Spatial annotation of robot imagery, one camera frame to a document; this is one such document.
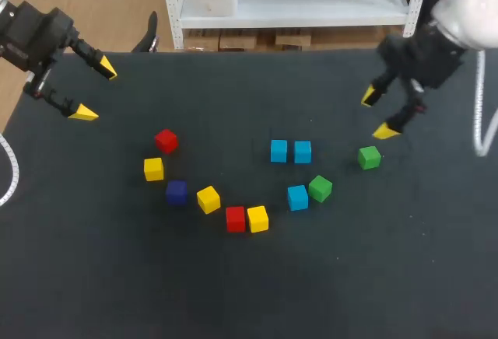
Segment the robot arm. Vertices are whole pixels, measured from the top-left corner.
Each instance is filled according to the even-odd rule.
[[[439,88],[453,75],[466,51],[498,47],[498,0],[439,0],[432,16],[433,21],[412,37],[389,35],[377,48],[387,68],[372,81],[362,104],[373,106],[396,78],[401,80],[407,101],[373,133],[375,138],[401,134],[415,115],[424,113],[425,90]],[[479,57],[483,65],[483,52]]]
[[[23,89],[26,94],[44,99],[66,117],[91,121],[98,115],[62,96],[47,82],[52,67],[67,47],[106,79],[117,76],[102,51],[79,38],[73,23],[59,9],[43,14],[27,2],[14,6],[8,0],[0,0],[0,56],[30,73]]]

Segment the blue cube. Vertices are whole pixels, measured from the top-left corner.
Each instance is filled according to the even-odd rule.
[[[296,141],[294,142],[294,162],[295,164],[311,163],[311,142]]]
[[[287,163],[287,141],[272,139],[270,161],[272,163]]]
[[[187,183],[185,181],[170,181],[166,188],[166,200],[170,205],[187,204]]]
[[[287,189],[287,201],[291,211],[308,208],[308,193],[304,185],[292,186]]]

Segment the light blue cube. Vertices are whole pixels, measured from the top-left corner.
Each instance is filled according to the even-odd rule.
[[[294,162],[295,164],[311,163],[311,142],[296,141],[294,142]]]
[[[272,163],[287,163],[287,141],[272,139],[270,149],[270,161]]]
[[[291,211],[308,208],[308,193],[304,185],[292,186],[287,189],[287,201]]]

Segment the cube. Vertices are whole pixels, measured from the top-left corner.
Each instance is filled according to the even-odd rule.
[[[249,218],[249,228],[251,232],[264,232],[268,230],[268,215],[265,206],[253,207],[247,209]]]
[[[164,180],[164,166],[161,158],[145,159],[143,161],[143,173],[148,181]]]
[[[226,230],[228,232],[246,231],[244,207],[228,207],[226,209]]]
[[[187,195],[187,183],[185,181],[168,182],[166,201],[169,205],[186,205]]]
[[[309,195],[315,200],[323,203],[332,192],[332,182],[318,175],[308,186]]]
[[[291,211],[308,208],[308,193],[304,185],[292,186],[287,189],[287,201]]]
[[[221,200],[213,186],[209,186],[197,193],[197,202],[204,213],[209,214],[221,207]]]
[[[381,164],[381,154],[377,147],[363,147],[358,152],[358,163],[363,170],[377,168]]]
[[[155,139],[157,148],[165,154],[170,154],[178,147],[178,138],[169,129],[161,131]]]
[[[272,163],[287,163],[287,141],[272,139],[272,147],[270,149],[270,161]]]
[[[294,163],[309,164],[311,163],[311,142],[296,141],[294,142]]]

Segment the red cube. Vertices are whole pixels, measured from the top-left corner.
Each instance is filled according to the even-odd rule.
[[[165,154],[170,154],[178,147],[178,138],[169,129],[164,129],[156,136],[156,146]]]
[[[246,231],[244,207],[228,207],[226,209],[226,230],[228,232]]]

